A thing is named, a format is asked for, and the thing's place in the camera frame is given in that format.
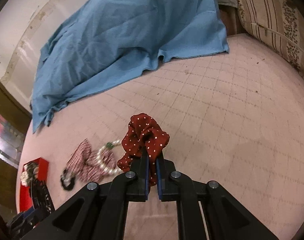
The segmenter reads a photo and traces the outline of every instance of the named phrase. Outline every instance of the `red box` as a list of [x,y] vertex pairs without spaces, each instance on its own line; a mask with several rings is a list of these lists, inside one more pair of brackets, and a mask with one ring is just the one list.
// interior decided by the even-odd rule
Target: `red box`
[[[46,178],[48,176],[49,162],[43,158],[37,158],[31,162],[35,162],[39,164],[39,172],[36,177],[39,180],[44,180],[46,182]],[[22,184],[20,184],[20,212],[26,211],[30,207],[32,207],[32,199],[29,194],[29,187],[25,187]]]

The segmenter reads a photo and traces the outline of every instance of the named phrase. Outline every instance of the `scrunchie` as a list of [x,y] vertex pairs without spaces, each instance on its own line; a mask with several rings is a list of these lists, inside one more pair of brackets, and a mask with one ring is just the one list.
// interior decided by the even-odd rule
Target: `scrunchie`
[[[97,151],[92,151],[91,144],[85,139],[74,151],[60,176],[60,182],[65,190],[72,190],[76,177],[83,182],[100,182],[107,172],[100,168],[96,159]],[[116,166],[115,157],[111,150],[102,152],[102,161],[107,167],[114,169]]]
[[149,184],[154,186],[157,182],[155,161],[169,143],[170,136],[162,131],[151,116],[144,113],[133,115],[128,127],[129,130],[122,140],[126,153],[117,162],[117,166],[124,172],[129,171],[133,158],[140,158],[142,147],[145,146],[149,158]]

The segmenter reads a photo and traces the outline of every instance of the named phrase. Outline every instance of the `pink tiled floor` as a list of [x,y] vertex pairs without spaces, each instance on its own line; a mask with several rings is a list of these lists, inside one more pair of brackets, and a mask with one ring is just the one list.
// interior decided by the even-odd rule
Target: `pink tiled floor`
[[[76,146],[85,138],[94,148],[122,139],[131,115],[145,112],[170,135],[164,155],[177,170],[217,180],[290,239],[304,221],[304,81],[255,39],[240,34],[228,43],[230,54],[173,60],[72,103],[50,127],[29,130],[20,165],[39,156],[50,161],[48,187],[58,208],[83,186],[65,192],[59,184]],[[125,239],[142,237],[177,239],[175,203],[159,202],[156,188],[147,203],[129,205]]]

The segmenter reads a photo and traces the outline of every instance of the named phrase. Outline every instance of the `pearl necklace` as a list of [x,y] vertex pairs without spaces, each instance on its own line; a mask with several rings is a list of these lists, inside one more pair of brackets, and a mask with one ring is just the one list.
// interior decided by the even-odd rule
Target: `pearl necklace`
[[102,153],[104,150],[111,150],[113,147],[118,146],[118,145],[121,145],[120,140],[108,142],[106,145],[101,147],[96,154],[97,155],[96,159],[97,159],[98,165],[99,165],[100,169],[103,170],[103,172],[106,174],[116,175],[118,173],[123,172],[119,167],[117,167],[115,169],[110,169],[102,160]]

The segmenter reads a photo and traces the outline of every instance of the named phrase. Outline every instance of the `blue cloth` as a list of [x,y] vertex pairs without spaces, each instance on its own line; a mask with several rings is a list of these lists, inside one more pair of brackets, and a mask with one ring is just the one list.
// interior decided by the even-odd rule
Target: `blue cloth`
[[216,0],[89,0],[41,49],[33,132],[55,111],[156,70],[158,57],[228,51]]

